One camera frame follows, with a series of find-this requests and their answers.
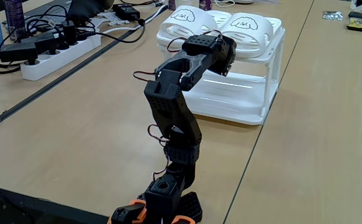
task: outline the white power strip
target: white power strip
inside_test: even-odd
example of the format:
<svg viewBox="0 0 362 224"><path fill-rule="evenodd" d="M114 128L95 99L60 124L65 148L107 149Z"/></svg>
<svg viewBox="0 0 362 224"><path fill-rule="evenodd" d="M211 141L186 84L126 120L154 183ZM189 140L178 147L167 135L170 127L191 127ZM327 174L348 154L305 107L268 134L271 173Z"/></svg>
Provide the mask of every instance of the white power strip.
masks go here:
<svg viewBox="0 0 362 224"><path fill-rule="evenodd" d="M78 41L78 44L72 45L67 50L57 50L55 55L41 54L38 56L36 65L26 65L21 63L21 74L23 79L36 81L83 56L91 50L99 47L101 42L100 35L93 35L86 40Z"/></svg>

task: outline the robotic arm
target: robotic arm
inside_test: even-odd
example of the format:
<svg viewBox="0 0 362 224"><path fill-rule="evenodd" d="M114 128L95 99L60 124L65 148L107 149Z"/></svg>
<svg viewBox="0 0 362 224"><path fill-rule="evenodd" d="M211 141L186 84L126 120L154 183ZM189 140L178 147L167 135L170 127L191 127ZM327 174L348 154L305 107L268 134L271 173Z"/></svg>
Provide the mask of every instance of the robotic arm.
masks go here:
<svg viewBox="0 0 362 224"><path fill-rule="evenodd" d="M226 76L235 55L236 43L231 38L194 35L185 41L180 52L156 69L156 81L148 82L145 96L161 133L169 139L164 153L172 163L138 200L116 209L112 224L201 221L202 210L196 193L181 197L194 181L201 142L200 128L182 91L189 91L197 84L207 69Z"/></svg>

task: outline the bottle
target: bottle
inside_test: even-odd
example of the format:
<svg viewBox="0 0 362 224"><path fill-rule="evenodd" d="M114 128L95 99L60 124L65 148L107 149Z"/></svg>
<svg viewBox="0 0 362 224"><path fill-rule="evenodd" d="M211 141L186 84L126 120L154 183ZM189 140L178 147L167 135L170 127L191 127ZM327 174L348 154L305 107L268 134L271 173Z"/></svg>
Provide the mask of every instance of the bottle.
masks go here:
<svg viewBox="0 0 362 224"><path fill-rule="evenodd" d="M212 0L200 0L199 7L204 11L212 10Z"/></svg>
<svg viewBox="0 0 362 224"><path fill-rule="evenodd" d="M4 0L5 13L11 40L17 40L26 32L22 0Z"/></svg>

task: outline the black power adapter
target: black power adapter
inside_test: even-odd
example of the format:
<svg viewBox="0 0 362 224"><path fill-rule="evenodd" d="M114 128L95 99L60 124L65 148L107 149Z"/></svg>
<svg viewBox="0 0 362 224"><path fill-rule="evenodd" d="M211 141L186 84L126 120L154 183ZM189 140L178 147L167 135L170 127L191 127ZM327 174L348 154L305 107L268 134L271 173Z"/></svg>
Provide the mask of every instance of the black power adapter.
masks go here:
<svg viewBox="0 0 362 224"><path fill-rule="evenodd" d="M28 65L37 63L37 48L35 43L15 43L3 45L0 51L1 62L27 60Z"/></svg>
<svg viewBox="0 0 362 224"><path fill-rule="evenodd" d="M123 20L137 21L141 18L140 12L130 4L115 4L113 5L113 12Z"/></svg>
<svg viewBox="0 0 362 224"><path fill-rule="evenodd" d="M56 49L58 43L51 32L46 32L43 34L36 35L34 37L29 37L22 39L21 42L25 43L34 43L36 45L37 54L43 54L46 51L49 51L51 55L56 54Z"/></svg>

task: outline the wooden table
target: wooden table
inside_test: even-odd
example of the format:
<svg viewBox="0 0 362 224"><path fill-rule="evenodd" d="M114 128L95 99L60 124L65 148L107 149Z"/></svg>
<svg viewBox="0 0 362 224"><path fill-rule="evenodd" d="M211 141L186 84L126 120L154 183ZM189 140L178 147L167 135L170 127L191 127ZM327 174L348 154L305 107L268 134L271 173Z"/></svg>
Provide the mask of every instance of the wooden table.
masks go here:
<svg viewBox="0 0 362 224"><path fill-rule="evenodd" d="M35 9L43 4L46 4L49 1L43 1L43 0L30 0L23 3L24 11L30 11L32 9ZM146 18L154 14L158 8L156 9L149 9L144 8L141 10L141 17ZM6 20L5 12L0 12L0 19L1 21ZM102 30L111 29L113 27L109 27L107 25L102 25ZM7 32L5 31L4 27L2 27L2 31L4 36L7 35ZM110 33L110 35L113 35L115 37L119 37L126 33L126 30L120 30ZM76 65L82 63L84 60L92 56L93 54L97 53L99 50L107 46L109 43L112 43L112 39L109 38L102 38L102 45L97 47L96 49L90 51L89 53L81 56L77 60L74 60L72 63L69 63L68 65L54 71L53 73L41 78L38 81L29 81L24 80L21 77L21 72L15 72L12 74L6 74L6 75L0 75L0 114L4 110L8 110L9 108L12 108L13 106L20 103L22 100L26 99L28 96L31 96L44 86L48 85L52 81L54 81L56 78L59 78L62 76L65 72L69 71L70 69L74 68Z"/></svg>
<svg viewBox="0 0 362 224"><path fill-rule="evenodd" d="M349 5L315 0L226 223L362 223L362 32L345 27Z"/></svg>
<svg viewBox="0 0 362 224"><path fill-rule="evenodd" d="M221 10L283 20L287 61L311 3L257 2ZM165 159L146 133L153 123L146 84L131 73L152 71L163 61L156 33L170 14L149 24L141 41L119 44L2 123L0 187L103 215L145 191ZM260 126L198 118L203 140L191 190L199 195L204 223L222 223Z"/></svg>

